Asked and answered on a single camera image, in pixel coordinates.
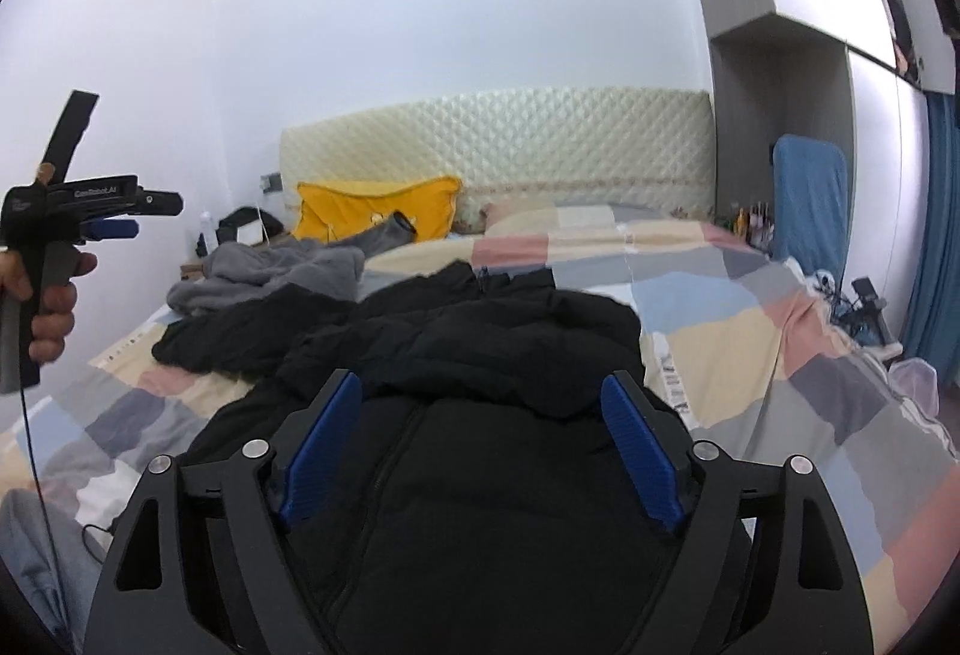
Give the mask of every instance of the plaid bedspread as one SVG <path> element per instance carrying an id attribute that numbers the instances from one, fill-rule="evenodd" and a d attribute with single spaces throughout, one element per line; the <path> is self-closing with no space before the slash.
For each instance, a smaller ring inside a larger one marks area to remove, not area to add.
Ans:
<path id="1" fill-rule="evenodd" d="M 558 286 L 634 307 L 646 384 L 739 458 L 810 457 L 853 546 L 875 651 L 918 617 L 960 549 L 960 466 L 947 433 L 888 383 L 882 367 L 827 324 L 789 264 L 680 220 L 638 220 L 403 247 L 368 262 L 367 288 L 455 259 L 517 271 L 548 265 Z M 250 385 L 157 364 L 161 312 L 31 416 L 49 500 L 107 525 L 146 464 L 182 452 Z M 0 425 L 0 494 L 30 487 L 22 425 Z"/>

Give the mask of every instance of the metal screw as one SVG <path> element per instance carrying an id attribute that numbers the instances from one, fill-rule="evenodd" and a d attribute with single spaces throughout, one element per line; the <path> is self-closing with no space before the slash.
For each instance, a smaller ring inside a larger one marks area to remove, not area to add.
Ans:
<path id="1" fill-rule="evenodd" d="M 263 457 L 267 452 L 270 452 L 270 444 L 267 444 L 262 438 L 254 438 L 253 441 L 243 444 L 243 457 L 248 457 L 251 460 Z"/>
<path id="2" fill-rule="evenodd" d="M 147 471 L 150 471 L 150 473 L 163 473 L 170 468 L 171 463 L 172 460 L 169 454 L 158 454 L 157 457 L 150 461 L 150 464 L 147 466 Z"/>
<path id="3" fill-rule="evenodd" d="M 795 454 L 790 458 L 790 468 L 793 468 L 797 473 L 810 473 L 810 471 L 813 471 L 813 463 L 808 458 L 803 457 L 802 454 Z"/>
<path id="4" fill-rule="evenodd" d="M 720 449 L 709 441 L 698 441 L 693 444 L 693 453 L 701 460 L 716 460 L 720 456 Z"/>

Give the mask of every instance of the yellow pillow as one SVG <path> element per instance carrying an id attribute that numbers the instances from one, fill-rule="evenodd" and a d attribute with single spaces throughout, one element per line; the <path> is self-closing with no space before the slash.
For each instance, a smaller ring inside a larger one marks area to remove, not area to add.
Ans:
<path id="1" fill-rule="evenodd" d="M 402 211 L 416 228 L 416 240 L 444 238 L 457 211 L 460 179 L 442 176 L 414 184 L 327 182 L 301 184 L 301 219 L 294 238 L 339 241 L 363 233 Z"/>

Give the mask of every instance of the quilted headboard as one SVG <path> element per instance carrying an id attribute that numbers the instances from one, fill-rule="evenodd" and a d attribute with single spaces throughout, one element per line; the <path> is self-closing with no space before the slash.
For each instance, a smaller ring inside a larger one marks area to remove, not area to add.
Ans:
<path id="1" fill-rule="evenodd" d="M 299 182 L 459 176 L 455 229 L 492 201 L 632 203 L 707 214 L 716 134 L 707 92 L 529 88 L 440 97 L 283 131 L 288 214 Z"/>

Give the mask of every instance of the gripper handle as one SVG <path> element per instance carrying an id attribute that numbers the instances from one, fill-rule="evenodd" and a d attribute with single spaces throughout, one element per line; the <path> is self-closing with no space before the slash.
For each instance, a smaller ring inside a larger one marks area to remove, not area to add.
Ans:
<path id="1" fill-rule="evenodd" d="M 41 313 L 40 301 L 46 288 L 69 283 L 80 262 L 77 248 L 64 241 L 23 247 L 18 252 L 34 294 L 23 302 L 9 292 L 0 294 L 0 395 L 40 384 L 40 365 L 30 358 L 29 351 L 34 340 L 32 322 Z"/>

